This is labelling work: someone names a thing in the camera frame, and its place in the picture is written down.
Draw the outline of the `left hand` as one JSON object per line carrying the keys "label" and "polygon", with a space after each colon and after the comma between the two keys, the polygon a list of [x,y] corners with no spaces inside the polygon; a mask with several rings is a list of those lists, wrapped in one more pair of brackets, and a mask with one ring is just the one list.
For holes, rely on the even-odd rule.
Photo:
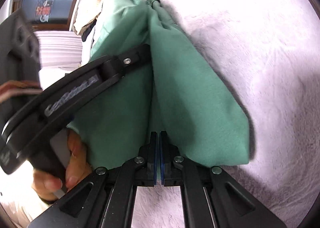
{"label": "left hand", "polygon": [[32,188],[42,200],[56,201],[57,196],[54,193],[60,190],[63,185],[70,191],[92,172],[92,168],[87,162],[86,146],[74,130],[67,130],[67,146],[71,156],[66,168],[65,182],[41,170],[34,169],[33,171]]}

